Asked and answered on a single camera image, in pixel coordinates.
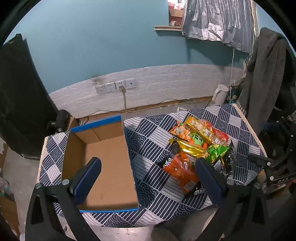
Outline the long yellow cracker pack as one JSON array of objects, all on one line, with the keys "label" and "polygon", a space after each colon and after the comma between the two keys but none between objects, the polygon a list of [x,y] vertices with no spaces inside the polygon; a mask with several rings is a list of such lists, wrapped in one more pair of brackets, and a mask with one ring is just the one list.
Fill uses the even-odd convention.
[{"label": "long yellow cracker pack", "polygon": [[212,125],[207,120],[200,120],[189,116],[186,119],[185,124],[197,132],[208,144],[221,144],[220,140],[213,132]]}]

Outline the blue white patterned tablecloth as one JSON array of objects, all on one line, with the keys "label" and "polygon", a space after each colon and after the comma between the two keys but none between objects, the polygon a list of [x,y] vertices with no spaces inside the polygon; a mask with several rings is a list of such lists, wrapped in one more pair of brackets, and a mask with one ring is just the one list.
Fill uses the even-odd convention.
[{"label": "blue white patterned tablecloth", "polygon": [[[177,179],[160,167],[160,162],[172,148],[169,139],[175,138],[169,130],[176,126],[177,121],[183,123],[189,116],[209,121],[214,128],[228,135],[228,144],[233,142],[236,162],[230,177],[237,185],[245,186],[257,177],[260,169],[248,161],[247,155],[265,156],[266,152],[234,104],[122,119],[131,146],[140,207],[134,211],[81,211],[90,225],[116,228],[156,225],[211,205],[206,193],[186,197]],[[48,136],[44,140],[37,181],[45,186],[63,181],[62,165],[69,132]]]}]

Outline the orange black snack bag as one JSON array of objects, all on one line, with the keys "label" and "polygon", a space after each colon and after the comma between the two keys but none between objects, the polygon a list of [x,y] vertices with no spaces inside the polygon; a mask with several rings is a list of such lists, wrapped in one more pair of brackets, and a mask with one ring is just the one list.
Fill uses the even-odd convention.
[{"label": "orange black snack bag", "polygon": [[184,194],[191,192],[200,181],[189,158],[183,152],[166,156],[161,166],[165,172],[177,179]]}]

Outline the dark hanging clothes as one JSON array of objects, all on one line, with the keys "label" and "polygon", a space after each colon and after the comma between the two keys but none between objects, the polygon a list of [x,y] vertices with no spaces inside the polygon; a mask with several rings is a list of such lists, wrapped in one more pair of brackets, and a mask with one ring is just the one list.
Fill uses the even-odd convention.
[{"label": "dark hanging clothes", "polygon": [[237,105],[255,133],[260,133],[274,108],[286,115],[295,111],[290,90],[295,86],[295,55],[282,34],[261,28],[242,81]]}]

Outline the black white snack bag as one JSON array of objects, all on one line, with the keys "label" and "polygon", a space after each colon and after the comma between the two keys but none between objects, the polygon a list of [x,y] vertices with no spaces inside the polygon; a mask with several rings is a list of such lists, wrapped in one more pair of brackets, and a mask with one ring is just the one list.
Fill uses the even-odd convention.
[{"label": "black white snack bag", "polygon": [[223,155],[217,156],[215,162],[211,164],[215,171],[217,171],[225,179],[229,178],[235,167],[235,148],[231,141],[227,151]]}]

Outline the white electric kettle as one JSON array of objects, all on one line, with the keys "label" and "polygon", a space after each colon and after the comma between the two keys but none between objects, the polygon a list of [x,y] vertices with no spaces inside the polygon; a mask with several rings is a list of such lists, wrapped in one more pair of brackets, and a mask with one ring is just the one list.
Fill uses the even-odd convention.
[{"label": "white electric kettle", "polygon": [[229,92],[229,88],[224,84],[219,84],[214,91],[212,102],[214,105],[222,105],[224,104],[227,94]]}]

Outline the red prawn cracker bag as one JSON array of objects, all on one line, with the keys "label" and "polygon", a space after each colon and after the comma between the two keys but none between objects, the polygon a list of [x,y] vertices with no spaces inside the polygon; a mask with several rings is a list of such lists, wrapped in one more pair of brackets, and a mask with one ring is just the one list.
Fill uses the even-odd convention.
[{"label": "red prawn cracker bag", "polygon": [[201,120],[202,130],[201,133],[206,140],[210,141],[211,144],[227,145],[229,137],[224,132],[214,128],[207,120]]}]

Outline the cardboard box with blue rim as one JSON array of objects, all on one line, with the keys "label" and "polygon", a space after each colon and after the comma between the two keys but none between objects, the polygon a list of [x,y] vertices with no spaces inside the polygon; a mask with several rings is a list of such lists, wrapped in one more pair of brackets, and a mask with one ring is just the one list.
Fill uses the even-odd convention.
[{"label": "cardboard box with blue rim", "polygon": [[134,211],[140,207],[131,146],[121,116],[72,128],[63,157],[62,179],[72,179],[92,158],[99,159],[73,190],[83,212]]}]

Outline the orange green snack bag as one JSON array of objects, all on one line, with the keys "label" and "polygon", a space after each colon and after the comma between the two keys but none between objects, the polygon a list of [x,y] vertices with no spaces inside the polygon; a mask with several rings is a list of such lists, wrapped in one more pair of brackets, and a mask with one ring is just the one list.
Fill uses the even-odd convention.
[{"label": "orange green snack bag", "polygon": [[180,121],[177,121],[176,126],[169,130],[169,133],[181,140],[189,142],[192,145],[199,146],[203,149],[208,148],[206,141],[197,132]]}]

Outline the long gold chip pack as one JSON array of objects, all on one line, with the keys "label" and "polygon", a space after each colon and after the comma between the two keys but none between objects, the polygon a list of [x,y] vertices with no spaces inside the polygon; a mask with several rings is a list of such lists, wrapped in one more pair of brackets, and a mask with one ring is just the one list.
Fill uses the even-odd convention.
[{"label": "long gold chip pack", "polygon": [[169,139],[169,143],[172,145],[177,144],[180,150],[182,150],[184,153],[195,158],[199,158],[202,154],[206,152],[206,150],[203,149],[202,147],[199,147],[198,145],[195,145],[195,144],[190,144],[189,142],[181,139],[171,138]]}]

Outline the silver foil curtain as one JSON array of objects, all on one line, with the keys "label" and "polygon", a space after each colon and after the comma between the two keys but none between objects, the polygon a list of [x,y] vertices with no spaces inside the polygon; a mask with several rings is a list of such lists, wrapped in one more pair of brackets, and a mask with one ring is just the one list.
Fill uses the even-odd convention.
[{"label": "silver foil curtain", "polygon": [[255,39],[250,1],[185,1],[184,37],[216,41],[250,54]]}]

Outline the white wall socket strip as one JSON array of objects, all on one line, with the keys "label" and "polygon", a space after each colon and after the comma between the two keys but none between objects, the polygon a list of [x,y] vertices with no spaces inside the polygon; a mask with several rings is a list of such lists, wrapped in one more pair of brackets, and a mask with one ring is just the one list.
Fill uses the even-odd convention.
[{"label": "white wall socket strip", "polygon": [[95,90],[97,94],[106,94],[110,92],[116,92],[122,89],[134,88],[136,86],[137,86],[136,80],[131,78],[126,80],[118,80],[115,82],[101,84],[96,86]]}]

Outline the wooden window sill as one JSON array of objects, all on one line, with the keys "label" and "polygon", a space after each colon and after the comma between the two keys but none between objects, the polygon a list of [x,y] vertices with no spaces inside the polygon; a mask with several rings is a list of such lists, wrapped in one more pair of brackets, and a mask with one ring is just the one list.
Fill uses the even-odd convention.
[{"label": "wooden window sill", "polygon": [[155,31],[175,31],[181,32],[181,27],[178,26],[153,26]]}]

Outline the black speaker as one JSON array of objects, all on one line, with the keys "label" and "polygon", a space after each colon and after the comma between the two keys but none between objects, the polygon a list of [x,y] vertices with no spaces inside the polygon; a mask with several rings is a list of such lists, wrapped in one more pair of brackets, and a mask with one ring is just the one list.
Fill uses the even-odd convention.
[{"label": "black speaker", "polygon": [[57,113],[55,121],[51,122],[51,126],[54,127],[57,133],[61,133],[67,130],[70,114],[64,109],[61,109]]}]

